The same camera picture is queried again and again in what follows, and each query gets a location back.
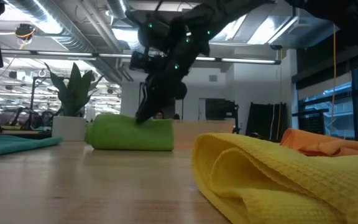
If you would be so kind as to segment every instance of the wooden table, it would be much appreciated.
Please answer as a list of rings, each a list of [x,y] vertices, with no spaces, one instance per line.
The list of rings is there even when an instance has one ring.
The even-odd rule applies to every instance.
[[[228,223],[200,194],[190,150],[84,143],[0,156],[0,223]]]

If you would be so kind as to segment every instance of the towel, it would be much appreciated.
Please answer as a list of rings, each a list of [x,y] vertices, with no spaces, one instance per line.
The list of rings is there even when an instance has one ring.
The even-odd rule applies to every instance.
[[[358,155],[309,157],[236,134],[204,134],[192,169],[233,223],[358,223]]]
[[[98,115],[89,124],[85,141],[95,149],[171,151],[172,120],[149,120],[141,125],[135,118],[118,114]]]
[[[308,156],[358,155],[358,141],[343,140],[292,128],[284,132],[281,145]]]
[[[0,155],[53,146],[61,143],[61,141],[61,138],[33,140],[3,135],[0,136]]]

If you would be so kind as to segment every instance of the orange towel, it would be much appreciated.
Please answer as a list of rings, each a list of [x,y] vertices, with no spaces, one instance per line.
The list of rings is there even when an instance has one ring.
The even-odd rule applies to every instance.
[[[343,140],[292,128],[284,132],[280,145],[307,156],[358,155],[358,141]]]

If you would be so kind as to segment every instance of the teal towel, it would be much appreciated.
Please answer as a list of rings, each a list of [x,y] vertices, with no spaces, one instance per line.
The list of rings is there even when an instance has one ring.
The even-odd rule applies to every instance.
[[[95,149],[171,151],[173,121],[149,120],[137,125],[128,116],[101,114],[88,125],[85,141]]]
[[[61,141],[61,138],[33,140],[15,136],[0,136],[0,155],[53,146],[61,143]]]

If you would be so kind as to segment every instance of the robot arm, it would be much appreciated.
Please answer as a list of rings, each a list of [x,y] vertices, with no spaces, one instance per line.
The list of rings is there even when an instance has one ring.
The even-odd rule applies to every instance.
[[[170,23],[158,14],[149,15],[139,25],[139,41],[144,53],[134,52],[131,68],[141,68],[149,75],[143,85],[144,98],[136,113],[136,123],[143,123],[173,100],[183,99],[186,86],[181,82],[199,54],[209,55],[208,41],[228,23],[271,0],[216,1],[200,4]],[[165,57],[148,55],[149,47],[165,53]]]
[[[186,86],[181,82],[199,54],[209,55],[208,41],[228,23],[272,0],[217,0],[212,4],[200,4],[180,17],[167,22],[155,10],[145,22],[139,22],[126,13],[139,26],[139,42],[145,52],[134,52],[131,68],[148,73],[143,86],[144,98],[136,113],[136,123],[151,118],[173,100],[183,99]],[[358,44],[358,1],[343,0],[286,0],[312,15],[333,21]],[[149,48],[155,48],[165,56],[149,56]]]

